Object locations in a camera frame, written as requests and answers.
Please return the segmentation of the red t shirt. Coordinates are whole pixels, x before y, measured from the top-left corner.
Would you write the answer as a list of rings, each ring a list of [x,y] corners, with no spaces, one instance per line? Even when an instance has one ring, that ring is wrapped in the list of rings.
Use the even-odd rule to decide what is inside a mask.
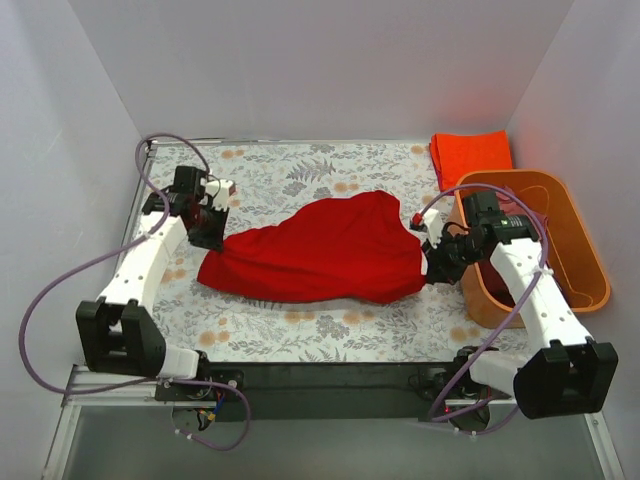
[[[198,282],[274,303],[358,299],[389,304],[426,284],[421,243],[400,201],[376,190],[312,202],[277,225],[228,236],[203,259]]]

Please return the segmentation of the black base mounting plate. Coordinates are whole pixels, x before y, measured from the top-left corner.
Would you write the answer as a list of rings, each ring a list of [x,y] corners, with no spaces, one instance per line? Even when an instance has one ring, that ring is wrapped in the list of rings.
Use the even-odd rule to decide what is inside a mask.
[[[213,363],[197,379],[238,389],[253,420],[425,421],[459,362]]]

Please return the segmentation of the orange plastic basket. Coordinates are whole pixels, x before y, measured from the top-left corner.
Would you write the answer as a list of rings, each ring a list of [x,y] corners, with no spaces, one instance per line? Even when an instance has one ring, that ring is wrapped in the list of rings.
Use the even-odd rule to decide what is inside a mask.
[[[506,187],[544,216],[550,242],[548,263],[573,312],[591,314],[606,305],[611,294],[607,275],[561,180],[540,170],[511,169],[469,173],[458,183]],[[486,262],[469,267],[460,284],[470,319],[482,327],[497,327],[515,304]]]

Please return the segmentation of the aluminium frame rail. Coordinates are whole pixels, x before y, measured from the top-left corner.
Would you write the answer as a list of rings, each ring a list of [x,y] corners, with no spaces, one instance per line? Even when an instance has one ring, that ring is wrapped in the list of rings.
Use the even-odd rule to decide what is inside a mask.
[[[47,479],[621,479],[599,414],[495,399],[431,423],[432,364],[227,364],[122,387],[73,372]]]

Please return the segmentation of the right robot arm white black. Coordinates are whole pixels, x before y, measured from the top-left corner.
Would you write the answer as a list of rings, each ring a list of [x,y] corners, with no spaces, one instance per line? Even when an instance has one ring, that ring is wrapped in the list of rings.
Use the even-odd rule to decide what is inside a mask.
[[[473,187],[474,193],[463,201],[466,223],[459,233],[450,233],[431,205],[411,219],[411,229],[428,236],[422,245],[426,281],[454,284],[469,266],[488,260],[516,304],[453,371],[428,419],[450,420],[438,412],[453,388],[469,398],[486,387],[507,394],[529,419],[600,411],[618,365],[616,350],[609,342],[597,342],[572,312],[547,265],[549,240],[532,211],[508,215],[498,201],[503,189],[482,183]],[[535,351],[528,360],[491,347],[515,318],[522,320]]]

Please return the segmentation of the pink t shirt in basket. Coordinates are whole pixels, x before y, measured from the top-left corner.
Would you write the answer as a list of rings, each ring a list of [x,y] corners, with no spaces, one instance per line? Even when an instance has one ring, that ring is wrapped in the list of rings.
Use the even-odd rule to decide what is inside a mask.
[[[523,205],[527,207],[531,214],[533,214],[539,223],[543,227],[547,227],[548,225],[548,217],[545,214],[539,213],[533,210],[524,200],[520,200],[521,204],[514,200],[516,196],[515,192],[508,186],[503,186],[502,189],[507,192],[507,195],[503,193],[498,193],[497,198],[499,201],[500,209],[506,215],[526,215],[525,209]]]

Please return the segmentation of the folded orange t shirt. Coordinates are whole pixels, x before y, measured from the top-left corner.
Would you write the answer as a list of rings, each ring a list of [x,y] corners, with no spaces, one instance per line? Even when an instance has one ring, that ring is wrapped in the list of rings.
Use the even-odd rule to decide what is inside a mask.
[[[448,170],[456,175],[457,184],[462,177],[476,171],[513,168],[504,130],[468,136],[436,133],[431,137],[429,151],[435,172]]]

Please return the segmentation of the folded magenta shirt under orange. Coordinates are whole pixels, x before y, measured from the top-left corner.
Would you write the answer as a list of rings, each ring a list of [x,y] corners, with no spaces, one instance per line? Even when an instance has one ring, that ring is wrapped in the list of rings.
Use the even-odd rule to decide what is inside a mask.
[[[438,180],[438,187],[441,192],[445,192],[457,184],[456,175],[446,169],[437,169],[436,175]]]

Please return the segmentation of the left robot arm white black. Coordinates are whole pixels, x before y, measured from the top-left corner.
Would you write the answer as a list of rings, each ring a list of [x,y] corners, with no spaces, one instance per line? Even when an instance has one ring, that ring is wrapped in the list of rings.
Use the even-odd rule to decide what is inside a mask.
[[[137,245],[95,301],[83,301],[76,323],[88,368],[94,372],[178,379],[193,400],[213,386],[201,355],[172,346],[152,318],[154,300],[174,252],[187,240],[209,251],[223,249],[229,201],[236,184],[202,169],[178,166],[173,183],[144,202]]]

